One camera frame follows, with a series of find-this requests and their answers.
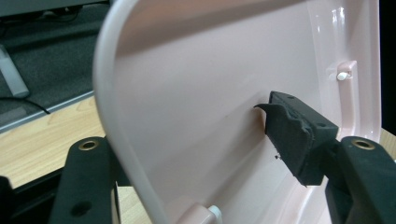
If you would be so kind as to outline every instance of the gray carpet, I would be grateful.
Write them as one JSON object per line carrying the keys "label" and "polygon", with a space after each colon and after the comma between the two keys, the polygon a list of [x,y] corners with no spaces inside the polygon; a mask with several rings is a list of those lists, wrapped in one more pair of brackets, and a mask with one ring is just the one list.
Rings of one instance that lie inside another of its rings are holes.
{"label": "gray carpet", "polygon": [[[46,12],[34,20],[3,22],[0,44],[19,70],[30,96],[45,108],[92,91],[92,57],[109,5],[84,6],[79,13]],[[12,96],[0,75],[0,97]],[[0,100],[0,127],[37,113],[23,101]]]}

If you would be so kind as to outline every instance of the white surface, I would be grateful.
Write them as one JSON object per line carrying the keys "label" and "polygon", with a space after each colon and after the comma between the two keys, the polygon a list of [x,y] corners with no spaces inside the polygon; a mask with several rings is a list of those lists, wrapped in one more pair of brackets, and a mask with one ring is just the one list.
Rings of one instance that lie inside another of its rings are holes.
{"label": "white surface", "polygon": [[376,4],[117,1],[96,47],[95,95],[152,220],[177,222],[198,203],[224,223],[329,223],[323,187],[300,186],[275,159],[252,107],[283,91],[341,126],[337,65],[357,60],[360,133],[377,140]]}

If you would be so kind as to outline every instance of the wooden table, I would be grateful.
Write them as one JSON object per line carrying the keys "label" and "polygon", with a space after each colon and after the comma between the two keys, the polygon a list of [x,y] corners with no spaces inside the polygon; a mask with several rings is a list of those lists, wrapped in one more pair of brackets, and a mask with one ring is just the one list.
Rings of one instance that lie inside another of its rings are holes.
{"label": "wooden table", "polygon": [[[64,166],[68,149],[78,140],[105,136],[94,98],[0,134],[0,175],[13,188]],[[396,159],[396,137],[382,130],[381,145]],[[123,223],[150,223],[133,188],[120,188]]]}

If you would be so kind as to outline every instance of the screw hole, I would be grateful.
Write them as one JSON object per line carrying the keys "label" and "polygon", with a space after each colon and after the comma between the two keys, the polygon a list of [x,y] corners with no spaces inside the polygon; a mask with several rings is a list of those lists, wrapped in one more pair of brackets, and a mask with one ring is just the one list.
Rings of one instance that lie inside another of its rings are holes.
{"label": "screw hole", "polygon": [[70,211],[73,217],[82,217],[88,213],[92,208],[92,204],[90,202],[80,202],[73,206]]}
{"label": "screw hole", "polygon": [[359,139],[354,139],[352,140],[352,144],[355,145],[355,147],[359,147],[361,149],[366,149],[366,150],[373,150],[375,149],[375,146],[365,140],[359,140]]}
{"label": "screw hole", "polygon": [[80,150],[91,150],[91,149],[96,148],[97,146],[99,146],[99,143],[97,141],[90,140],[90,141],[82,143],[81,145],[79,145],[78,148]]}

